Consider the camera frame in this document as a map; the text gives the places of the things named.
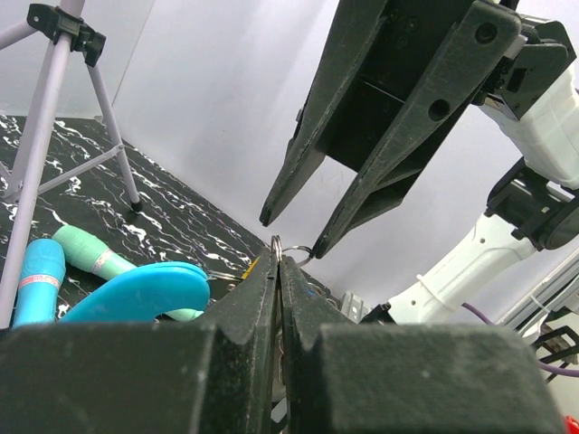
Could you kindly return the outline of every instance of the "key ring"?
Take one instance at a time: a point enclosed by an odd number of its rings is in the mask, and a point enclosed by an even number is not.
[[[215,279],[220,279],[220,280],[230,280],[231,282],[243,282],[243,278],[240,278],[239,276],[234,276],[233,274],[227,274],[227,273],[222,273],[221,271],[207,271],[207,279],[208,280],[215,280]]]
[[[281,248],[281,239],[280,239],[280,235],[274,235],[271,238],[271,249],[273,250],[273,252],[275,253],[275,257],[278,260],[278,263],[281,262],[281,253],[284,251]]]
[[[307,258],[305,258],[304,260],[302,260],[301,262],[298,262],[298,263],[296,264],[299,268],[301,268],[301,267],[303,267],[304,265],[308,264],[308,263],[312,260],[312,258],[311,258],[311,256],[310,256],[310,255],[311,255],[311,248],[309,248],[309,247],[306,247],[306,246],[291,246],[291,247],[288,247],[287,249],[284,249],[284,250],[282,250],[282,251],[288,251],[288,250],[301,250],[301,251],[306,251],[306,252],[308,253],[308,257],[307,257]]]

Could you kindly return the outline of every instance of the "blue curved toy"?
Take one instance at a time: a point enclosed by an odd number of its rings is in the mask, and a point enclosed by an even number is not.
[[[18,285],[13,328],[54,321],[64,271],[64,251],[58,242],[40,239],[28,245]]]
[[[153,321],[165,312],[203,311],[207,275],[185,262],[159,262],[127,271],[85,297],[59,322]]]

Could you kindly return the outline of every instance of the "white backdrop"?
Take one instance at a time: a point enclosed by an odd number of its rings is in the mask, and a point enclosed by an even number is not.
[[[114,97],[155,0],[87,0],[82,17],[107,36],[99,66]],[[31,0],[0,0],[0,30],[26,18]],[[56,5],[58,0],[35,3]],[[28,113],[48,39],[35,34],[0,52],[0,114]],[[92,118],[100,113],[82,55],[71,56],[59,116]]]
[[[575,0],[521,0],[562,21]],[[312,245],[354,174],[327,160],[268,229],[258,216],[318,65],[337,0],[163,0],[153,7],[115,109],[125,138],[264,240]],[[409,287],[459,241],[519,159],[470,108],[403,205],[350,232],[307,270],[337,295],[376,303]],[[498,317],[574,246],[528,259],[471,300]]]

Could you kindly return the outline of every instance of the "red object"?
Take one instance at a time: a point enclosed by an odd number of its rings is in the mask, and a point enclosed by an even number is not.
[[[567,416],[565,422],[567,423],[567,432],[569,432],[569,434],[579,434],[579,422],[571,416]]]

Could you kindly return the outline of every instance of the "yellow object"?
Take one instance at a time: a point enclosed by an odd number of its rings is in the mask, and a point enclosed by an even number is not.
[[[245,272],[243,273],[242,279],[246,279],[246,278],[250,275],[250,273],[251,273],[252,270],[253,270],[253,267],[255,267],[255,264],[257,264],[257,261],[258,261],[258,260],[260,260],[260,257],[259,257],[259,256],[252,262],[252,264],[250,265],[250,267],[245,270]]]

